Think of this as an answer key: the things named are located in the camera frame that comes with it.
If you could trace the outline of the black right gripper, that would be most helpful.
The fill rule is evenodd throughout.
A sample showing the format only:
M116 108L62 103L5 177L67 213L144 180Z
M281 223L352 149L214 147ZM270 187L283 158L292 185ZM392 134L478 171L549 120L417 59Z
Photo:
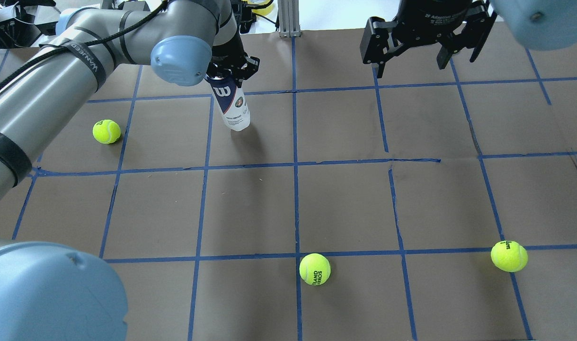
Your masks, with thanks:
M401 0L396 17L385 21L368 18L360 43L362 63L372 65L377 79L383 77L388 60L411 47L441 44L437 65L445 69L449 60L464 48L472 48L474 62L497 19L489 12L489 0ZM453 31L466 22L459 34Z

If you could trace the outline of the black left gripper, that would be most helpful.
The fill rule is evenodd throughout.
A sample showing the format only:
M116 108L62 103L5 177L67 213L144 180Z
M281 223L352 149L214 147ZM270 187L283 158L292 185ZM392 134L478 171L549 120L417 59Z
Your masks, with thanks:
M259 70L260 59L246 54L239 31L228 42L213 46L211 52L211 61L205 75L207 80L225 79L231 71L236 86L241 88L243 82Z

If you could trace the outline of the tennis ball near arm base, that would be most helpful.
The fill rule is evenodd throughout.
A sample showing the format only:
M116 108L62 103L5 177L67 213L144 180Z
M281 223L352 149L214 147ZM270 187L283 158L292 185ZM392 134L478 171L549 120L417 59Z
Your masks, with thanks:
M491 261L500 270L518 272L528 265L528 251L519 242L500 241L491 249Z

